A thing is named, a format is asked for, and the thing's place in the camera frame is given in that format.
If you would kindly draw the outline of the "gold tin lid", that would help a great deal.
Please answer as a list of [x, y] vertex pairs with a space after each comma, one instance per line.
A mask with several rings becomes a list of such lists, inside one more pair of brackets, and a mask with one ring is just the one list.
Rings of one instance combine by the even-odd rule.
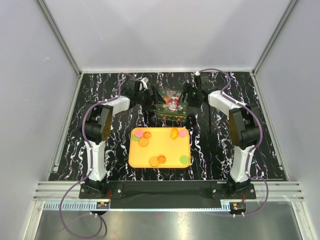
[[180, 90], [162, 89], [159, 93], [165, 103], [159, 103], [157, 105], [156, 110], [158, 112], [177, 114], [188, 109], [187, 103], [179, 101], [182, 95]]

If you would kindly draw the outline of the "green christmas cookie tin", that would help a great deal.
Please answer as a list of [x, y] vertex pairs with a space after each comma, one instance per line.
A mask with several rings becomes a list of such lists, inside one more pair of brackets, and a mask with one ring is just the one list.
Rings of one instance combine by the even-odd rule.
[[164, 121], [176, 121], [184, 123], [188, 118], [188, 108], [179, 105], [176, 108], [165, 107], [164, 105], [157, 107], [156, 118]]

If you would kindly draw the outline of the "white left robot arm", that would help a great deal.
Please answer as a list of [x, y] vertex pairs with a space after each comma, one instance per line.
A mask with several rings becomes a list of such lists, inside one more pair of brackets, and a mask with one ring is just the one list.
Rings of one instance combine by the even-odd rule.
[[117, 96], [88, 103], [82, 118], [81, 134], [87, 151], [87, 173], [83, 178], [85, 189], [97, 198], [108, 193], [105, 167], [106, 141], [111, 133], [113, 116], [136, 105], [153, 107], [157, 103], [156, 89], [144, 77], [130, 78]]

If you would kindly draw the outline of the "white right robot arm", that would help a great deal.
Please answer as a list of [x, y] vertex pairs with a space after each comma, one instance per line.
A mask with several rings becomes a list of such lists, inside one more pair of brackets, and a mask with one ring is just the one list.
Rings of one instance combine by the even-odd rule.
[[175, 102], [186, 103], [194, 108], [199, 108], [205, 103], [228, 117], [228, 130], [234, 145], [234, 157], [223, 189], [230, 197], [236, 199], [248, 191], [251, 180], [257, 178], [250, 175], [250, 165], [256, 148], [262, 143], [263, 129], [258, 106], [245, 104], [227, 95], [225, 89], [231, 85], [231, 77], [216, 68], [213, 71], [218, 71], [227, 77], [228, 83], [225, 87], [221, 90], [214, 88], [206, 69], [200, 70], [194, 74], [194, 83], [183, 84], [182, 93]]

